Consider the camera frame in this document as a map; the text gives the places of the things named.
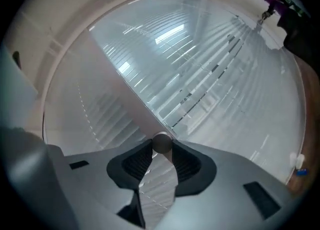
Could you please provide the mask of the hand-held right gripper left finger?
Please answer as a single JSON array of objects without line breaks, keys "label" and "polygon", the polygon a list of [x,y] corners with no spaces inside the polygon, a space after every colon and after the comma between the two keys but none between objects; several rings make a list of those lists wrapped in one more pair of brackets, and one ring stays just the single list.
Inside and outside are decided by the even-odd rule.
[{"label": "hand-held right gripper left finger", "polygon": [[48,145],[66,204],[56,229],[145,229],[139,184],[152,161],[152,142],[65,156]]}]

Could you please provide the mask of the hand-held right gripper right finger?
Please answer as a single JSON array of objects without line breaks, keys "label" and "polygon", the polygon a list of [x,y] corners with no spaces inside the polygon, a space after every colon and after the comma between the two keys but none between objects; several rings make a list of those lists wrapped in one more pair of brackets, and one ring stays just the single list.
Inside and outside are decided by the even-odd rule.
[{"label": "hand-held right gripper right finger", "polygon": [[249,159],[174,140],[178,185],[157,229],[280,229],[301,202]]}]

